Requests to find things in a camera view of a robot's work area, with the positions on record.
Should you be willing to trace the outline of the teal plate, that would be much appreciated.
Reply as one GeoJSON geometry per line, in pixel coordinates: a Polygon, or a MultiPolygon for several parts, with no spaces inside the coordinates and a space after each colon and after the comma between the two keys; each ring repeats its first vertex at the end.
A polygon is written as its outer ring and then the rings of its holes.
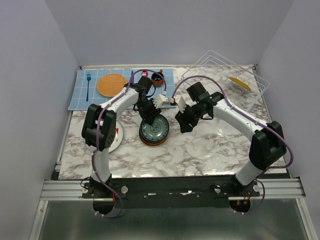
{"type": "Polygon", "coordinates": [[[141,122],[139,134],[148,140],[158,141],[168,136],[170,130],[169,122],[165,116],[159,114],[152,125],[141,122]]]}

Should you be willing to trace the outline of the orange plate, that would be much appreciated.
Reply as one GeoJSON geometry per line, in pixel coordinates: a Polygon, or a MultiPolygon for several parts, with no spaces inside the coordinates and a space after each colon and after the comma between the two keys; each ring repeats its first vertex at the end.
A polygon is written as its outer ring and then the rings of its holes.
{"type": "Polygon", "coordinates": [[[164,143],[164,141],[162,142],[158,142],[158,143],[153,143],[153,142],[145,142],[143,141],[144,144],[148,145],[148,146],[158,146],[164,143]]]}

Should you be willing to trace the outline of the watermelon pattern plate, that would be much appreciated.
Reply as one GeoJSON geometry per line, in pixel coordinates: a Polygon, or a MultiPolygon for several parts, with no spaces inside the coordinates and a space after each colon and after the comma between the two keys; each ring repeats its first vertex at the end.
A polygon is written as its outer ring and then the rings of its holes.
{"type": "MultiPolygon", "coordinates": [[[[122,144],[123,139],[124,139],[124,129],[123,129],[122,124],[117,120],[116,121],[116,129],[115,129],[115,137],[114,137],[114,140],[113,140],[111,146],[108,149],[108,152],[112,153],[115,150],[117,150],[119,148],[119,146],[122,144]]],[[[87,145],[85,140],[83,140],[83,144],[91,154],[96,149],[93,146],[87,145]]]]}

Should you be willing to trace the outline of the white wire dish rack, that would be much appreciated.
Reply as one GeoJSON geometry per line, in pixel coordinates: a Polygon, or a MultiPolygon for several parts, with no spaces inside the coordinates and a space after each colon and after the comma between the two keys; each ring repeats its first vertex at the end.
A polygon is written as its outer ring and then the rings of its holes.
{"type": "Polygon", "coordinates": [[[207,51],[186,70],[181,75],[181,80],[191,76],[195,77],[182,84],[184,89],[197,81],[200,81],[210,93],[223,89],[232,103],[249,113],[253,113],[256,108],[262,108],[263,93],[270,85],[269,81],[256,74],[255,66],[238,65],[213,50],[207,51]],[[241,80],[251,91],[231,81],[229,77],[241,80]]]}

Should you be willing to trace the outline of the plain yellow plate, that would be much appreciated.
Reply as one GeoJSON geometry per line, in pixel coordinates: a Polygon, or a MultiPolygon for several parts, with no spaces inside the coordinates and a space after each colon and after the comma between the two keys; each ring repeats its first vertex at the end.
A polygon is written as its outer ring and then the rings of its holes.
{"type": "Polygon", "coordinates": [[[244,83],[243,81],[239,80],[238,78],[230,76],[229,79],[231,81],[233,81],[234,83],[238,84],[239,86],[241,86],[242,88],[244,88],[244,89],[246,89],[248,91],[251,91],[251,88],[246,83],[244,83]]]}

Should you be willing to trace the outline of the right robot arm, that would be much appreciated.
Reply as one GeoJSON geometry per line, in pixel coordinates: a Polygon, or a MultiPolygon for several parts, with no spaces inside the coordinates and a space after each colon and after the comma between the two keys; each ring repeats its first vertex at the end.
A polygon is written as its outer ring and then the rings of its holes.
{"type": "Polygon", "coordinates": [[[234,195],[243,195],[247,192],[248,185],[287,152],[282,126],[276,121],[268,123],[236,108],[223,93],[209,94],[200,82],[191,85],[187,92],[195,102],[194,105],[186,104],[180,95],[174,96],[172,100],[179,109],[175,119],[180,125],[181,133],[192,132],[199,119],[209,115],[211,119],[225,121],[250,141],[249,160],[231,178],[230,183],[230,191],[234,195]]]}

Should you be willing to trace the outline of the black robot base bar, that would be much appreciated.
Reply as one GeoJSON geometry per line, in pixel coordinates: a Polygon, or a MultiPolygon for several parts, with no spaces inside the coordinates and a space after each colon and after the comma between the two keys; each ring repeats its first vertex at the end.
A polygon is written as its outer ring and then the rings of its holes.
{"type": "Polygon", "coordinates": [[[242,186],[233,175],[109,178],[105,185],[90,179],[82,189],[94,206],[118,209],[228,208],[258,196],[256,181],[242,186]]]}

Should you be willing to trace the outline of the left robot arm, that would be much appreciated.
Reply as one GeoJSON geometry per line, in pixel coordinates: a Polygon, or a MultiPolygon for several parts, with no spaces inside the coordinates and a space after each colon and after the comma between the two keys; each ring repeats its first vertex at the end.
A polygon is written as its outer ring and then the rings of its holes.
{"type": "Polygon", "coordinates": [[[117,117],[131,105],[138,108],[142,122],[152,125],[161,110],[154,106],[147,93],[153,82],[142,76],[137,83],[128,82],[111,100],[102,105],[91,104],[88,107],[81,136],[88,146],[95,147],[91,156],[92,174],[89,178],[93,191],[101,198],[107,197],[111,188],[109,168],[109,148],[116,137],[117,117]]]}

